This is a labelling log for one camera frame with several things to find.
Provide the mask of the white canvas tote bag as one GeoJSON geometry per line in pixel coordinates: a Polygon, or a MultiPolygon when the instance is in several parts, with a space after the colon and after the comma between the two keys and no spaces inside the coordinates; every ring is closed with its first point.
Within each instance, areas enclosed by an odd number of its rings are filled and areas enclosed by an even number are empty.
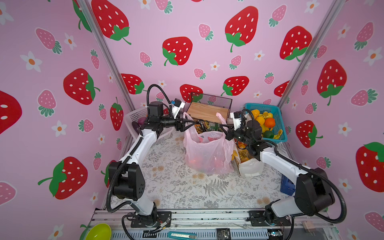
{"type": "Polygon", "coordinates": [[[261,176],[264,163],[250,156],[246,149],[239,149],[234,143],[231,164],[235,172],[243,178],[261,176]]]}

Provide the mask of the pink plastic grocery bag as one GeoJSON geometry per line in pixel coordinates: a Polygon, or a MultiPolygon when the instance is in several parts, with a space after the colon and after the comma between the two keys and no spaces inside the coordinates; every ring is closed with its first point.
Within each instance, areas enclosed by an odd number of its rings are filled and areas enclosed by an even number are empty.
{"type": "Polygon", "coordinates": [[[233,140],[226,139],[225,133],[210,131],[199,134],[192,126],[185,131],[183,144],[188,167],[208,175],[234,171],[232,155],[236,146],[233,140]]]}

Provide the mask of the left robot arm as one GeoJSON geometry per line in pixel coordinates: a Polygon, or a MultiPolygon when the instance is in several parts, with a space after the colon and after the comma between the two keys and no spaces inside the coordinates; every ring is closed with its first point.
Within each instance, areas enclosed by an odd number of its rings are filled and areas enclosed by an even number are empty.
{"type": "Polygon", "coordinates": [[[128,152],[109,166],[110,186],[107,192],[106,209],[114,213],[124,206],[135,210],[137,220],[147,227],[159,226],[157,206],[145,195],[145,178],[140,165],[152,145],[166,128],[184,132],[194,125],[194,121],[183,118],[180,110],[185,102],[175,99],[166,102],[148,102],[148,116],[136,128],[138,137],[128,152]]]}

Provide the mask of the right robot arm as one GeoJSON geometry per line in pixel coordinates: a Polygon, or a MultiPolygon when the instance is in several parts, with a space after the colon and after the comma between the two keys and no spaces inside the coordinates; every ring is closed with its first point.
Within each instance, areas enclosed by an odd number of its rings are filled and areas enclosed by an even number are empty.
{"type": "Polygon", "coordinates": [[[270,165],[295,185],[295,194],[284,200],[271,202],[265,207],[264,221],[276,225],[279,219],[290,216],[317,216],[326,222],[339,224],[347,217],[347,204],[340,190],[320,168],[307,168],[282,155],[271,139],[262,138],[262,127],[248,109],[231,113],[233,124],[221,124],[227,140],[237,140],[246,145],[249,154],[270,165]],[[330,219],[320,212],[335,203],[338,198],[341,213],[330,219]]]}

